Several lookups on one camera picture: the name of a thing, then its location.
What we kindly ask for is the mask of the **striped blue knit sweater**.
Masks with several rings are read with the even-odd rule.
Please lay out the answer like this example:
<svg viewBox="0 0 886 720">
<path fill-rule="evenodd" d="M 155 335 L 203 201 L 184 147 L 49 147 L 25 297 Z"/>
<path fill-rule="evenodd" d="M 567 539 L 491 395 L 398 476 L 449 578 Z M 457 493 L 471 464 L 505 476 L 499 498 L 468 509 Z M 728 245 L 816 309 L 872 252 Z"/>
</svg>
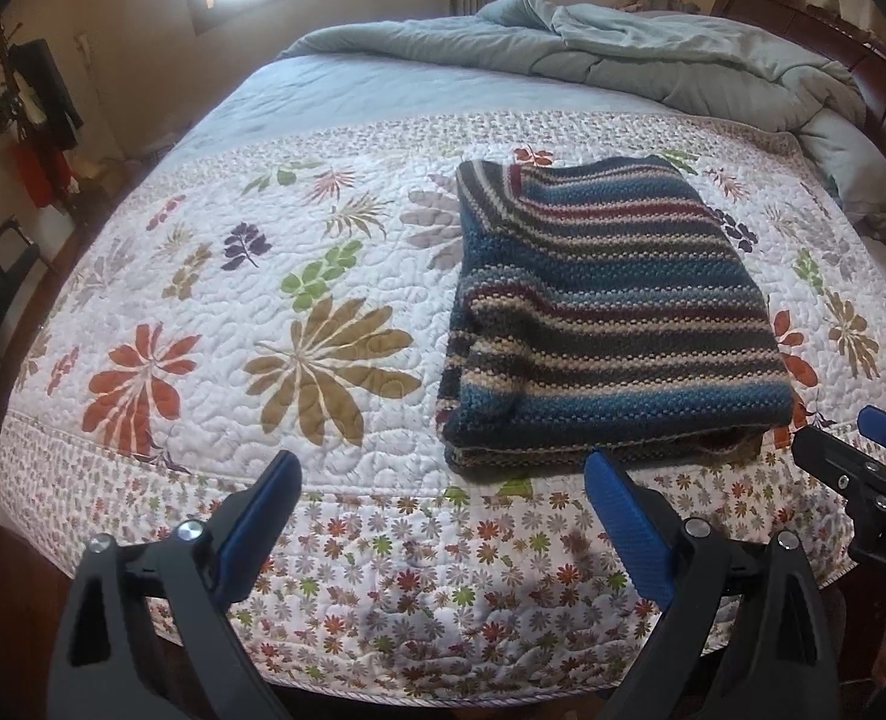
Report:
<svg viewBox="0 0 886 720">
<path fill-rule="evenodd" d="M 436 426 L 463 472 L 722 454 L 791 421 L 767 302 L 668 161 L 466 161 Z"/>
</svg>

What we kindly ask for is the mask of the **coat rack with clothes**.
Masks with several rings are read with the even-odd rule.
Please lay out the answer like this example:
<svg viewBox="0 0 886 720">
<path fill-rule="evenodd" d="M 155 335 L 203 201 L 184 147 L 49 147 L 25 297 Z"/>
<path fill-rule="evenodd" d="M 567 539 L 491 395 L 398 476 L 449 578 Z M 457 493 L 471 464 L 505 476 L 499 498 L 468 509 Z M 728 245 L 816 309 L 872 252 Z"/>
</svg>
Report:
<svg viewBox="0 0 886 720">
<path fill-rule="evenodd" d="M 82 115 L 44 39 L 15 41 L 0 21 L 0 138 L 10 143 L 16 174 L 36 208 L 61 203 L 75 177 L 67 153 L 79 144 Z"/>
</svg>

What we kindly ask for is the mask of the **floral white quilt bedspread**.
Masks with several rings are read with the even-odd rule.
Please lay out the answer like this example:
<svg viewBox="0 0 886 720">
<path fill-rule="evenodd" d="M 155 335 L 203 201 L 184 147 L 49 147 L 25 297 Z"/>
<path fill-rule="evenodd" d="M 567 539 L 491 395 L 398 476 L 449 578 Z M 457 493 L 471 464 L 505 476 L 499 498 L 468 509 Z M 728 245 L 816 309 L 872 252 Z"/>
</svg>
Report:
<svg viewBox="0 0 886 720">
<path fill-rule="evenodd" d="M 609 89 L 365 55 L 256 71 L 114 213 L 23 361 L 0 523 L 72 571 L 166 535 L 280 450 L 303 494 L 233 628 L 265 678 L 376 702 L 601 689 L 655 628 L 580 478 L 482 483 L 433 427 L 454 173 L 661 156 L 764 291 L 801 422 L 886 410 L 886 250 L 790 135 Z"/>
</svg>

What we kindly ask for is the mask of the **grey rumpled comforter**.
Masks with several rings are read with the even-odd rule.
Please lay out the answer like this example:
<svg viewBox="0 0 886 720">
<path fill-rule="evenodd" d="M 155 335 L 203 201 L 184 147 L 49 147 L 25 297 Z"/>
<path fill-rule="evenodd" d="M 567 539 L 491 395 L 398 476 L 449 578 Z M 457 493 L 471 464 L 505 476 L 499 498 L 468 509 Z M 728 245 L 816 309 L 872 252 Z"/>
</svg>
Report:
<svg viewBox="0 0 886 720">
<path fill-rule="evenodd" d="M 632 94 L 683 114 L 790 133 L 847 220 L 886 244 L 886 156 L 852 70 L 758 26 L 680 11 L 495 0 L 472 15 L 308 32 L 285 57 L 367 54 Z"/>
</svg>

